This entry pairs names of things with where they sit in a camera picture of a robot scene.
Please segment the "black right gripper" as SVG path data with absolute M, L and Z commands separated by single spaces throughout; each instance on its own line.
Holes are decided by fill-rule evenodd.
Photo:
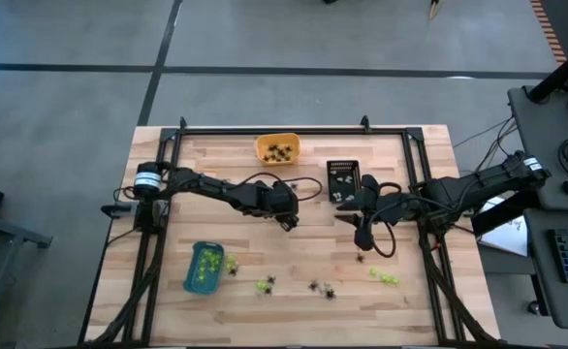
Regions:
M 379 196 L 379 183 L 371 174 L 361 177 L 361 187 L 355 192 L 356 199 L 338 206 L 338 211 L 360 210 L 360 215 L 336 215 L 335 218 L 353 225 L 354 243 L 362 251 L 373 248 L 370 224 L 375 222 L 395 225 L 398 221 L 409 220 L 418 213 L 417 197 L 405 193 L 389 193 Z

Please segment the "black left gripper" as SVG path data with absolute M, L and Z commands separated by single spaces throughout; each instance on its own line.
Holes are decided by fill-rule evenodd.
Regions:
M 280 227 L 285 232 L 290 232 L 298 226 L 297 216 L 284 216 L 287 214 L 275 213 L 271 206 L 273 187 L 262 184 L 242 185 L 242 214 L 253 217 L 275 218 L 279 217 Z

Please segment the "teal plastic bin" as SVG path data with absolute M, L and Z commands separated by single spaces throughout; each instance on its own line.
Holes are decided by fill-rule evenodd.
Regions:
M 208 249 L 212 249 L 217 252 L 217 260 L 221 261 L 221 266 L 218 270 L 205 270 L 205 283 L 201 284 L 197 281 L 198 276 L 196 275 L 198 267 L 203 266 L 203 263 L 199 263 L 199 254 L 201 252 L 205 253 Z M 224 268 L 224 256 L 225 250 L 221 244 L 211 241 L 196 242 L 193 245 L 193 255 L 186 278 L 183 282 L 183 288 L 186 291 L 197 295 L 207 296 L 214 294 L 219 287 L 222 270 Z

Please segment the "black mesh basket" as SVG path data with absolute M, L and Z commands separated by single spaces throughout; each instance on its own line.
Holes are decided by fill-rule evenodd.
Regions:
M 345 199 L 348 195 L 354 195 L 361 187 L 360 166 L 357 160 L 330 160 L 327 162 L 328 172 L 328 189 L 330 202 L 334 204 L 347 202 Z M 336 181 L 336 177 L 341 176 L 342 181 Z M 344 178 L 349 176 L 355 180 L 355 183 L 347 183 Z M 332 197 L 332 193 L 339 193 L 344 196 L 343 201 L 336 201 Z

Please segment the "yellow plastic bin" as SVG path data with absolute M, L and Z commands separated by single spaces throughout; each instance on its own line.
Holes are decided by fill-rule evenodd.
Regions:
M 272 159 L 269 162 L 265 162 L 263 157 L 265 155 L 270 155 L 274 151 L 268 151 L 268 146 L 270 144 L 276 144 L 276 148 L 280 149 L 281 144 L 287 144 L 290 146 L 293 154 L 291 156 L 292 162 L 287 163 L 276 162 L 276 159 Z M 281 165 L 292 165 L 297 162 L 300 158 L 300 137 L 295 133 L 277 133 L 277 134 L 266 134 L 261 135 L 255 140 L 255 150 L 258 160 L 264 166 L 281 166 Z

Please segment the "grey desk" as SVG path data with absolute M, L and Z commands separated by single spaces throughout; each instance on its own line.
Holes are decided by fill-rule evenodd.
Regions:
M 523 149 L 552 175 L 537 190 L 540 205 L 546 210 L 568 210 L 568 194 L 562 189 L 568 173 L 557 159 L 558 149 L 568 139 L 568 92 L 555 91 L 540 104 L 531 102 L 523 88 L 511 88 L 507 95 Z
M 541 313 L 568 329 L 568 283 L 560 278 L 550 247 L 550 229 L 568 229 L 568 211 L 529 208 L 523 212 L 527 224 L 530 255 L 535 268 L 535 287 Z

